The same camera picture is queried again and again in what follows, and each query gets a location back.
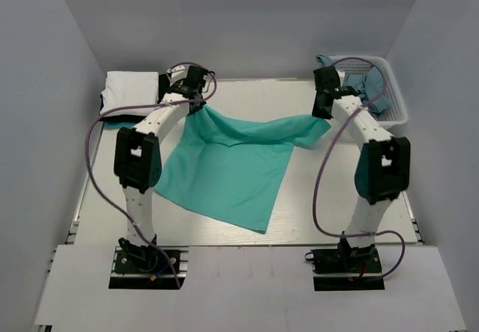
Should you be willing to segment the teal green t shirt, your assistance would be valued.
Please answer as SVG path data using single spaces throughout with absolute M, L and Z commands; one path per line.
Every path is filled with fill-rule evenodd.
M 294 147 L 330 129 L 303 114 L 268 122 L 225 117 L 204 106 L 186 117 L 156 193 L 191 212 L 265 233 Z

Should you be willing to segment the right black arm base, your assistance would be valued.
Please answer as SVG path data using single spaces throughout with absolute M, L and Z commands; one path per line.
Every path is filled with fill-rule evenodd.
M 305 254 L 312 264 L 315 292 L 381 291 L 385 289 L 377 249 L 370 256 L 348 262 L 337 249 L 314 249 Z

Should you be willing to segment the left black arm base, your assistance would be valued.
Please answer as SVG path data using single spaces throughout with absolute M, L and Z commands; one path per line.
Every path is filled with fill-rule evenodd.
M 186 279 L 188 250 L 186 248 L 166 249 L 166 254 L 177 274 L 177 279 L 166 258 L 153 252 L 149 262 L 130 256 L 116 247 L 109 278 L 112 290 L 179 290 Z

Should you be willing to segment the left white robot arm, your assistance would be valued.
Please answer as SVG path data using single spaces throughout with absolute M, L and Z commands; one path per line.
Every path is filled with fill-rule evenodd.
M 153 188 L 162 174 L 160 144 L 171 129 L 184 117 L 201 110 L 203 95 L 215 73 L 194 64 L 169 69 L 162 76 L 166 83 L 159 88 L 159 108 L 152 110 L 132 128 L 117 133 L 114 174 L 119 178 L 126 200 L 126 235 L 119 245 L 132 255 L 132 262 L 141 271 L 151 271 L 158 263 L 153 228 Z

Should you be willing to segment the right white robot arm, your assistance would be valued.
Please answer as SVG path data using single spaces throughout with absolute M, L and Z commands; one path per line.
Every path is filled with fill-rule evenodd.
M 386 210 L 409 186 L 411 145 L 407 138 L 396 138 L 381 127 L 362 105 L 359 93 L 341 85 L 333 66 L 318 68 L 313 74 L 312 115 L 339 122 L 340 131 L 348 132 L 360 152 L 354 175 L 358 199 L 338 246 L 339 265 L 355 271 L 373 249 Z

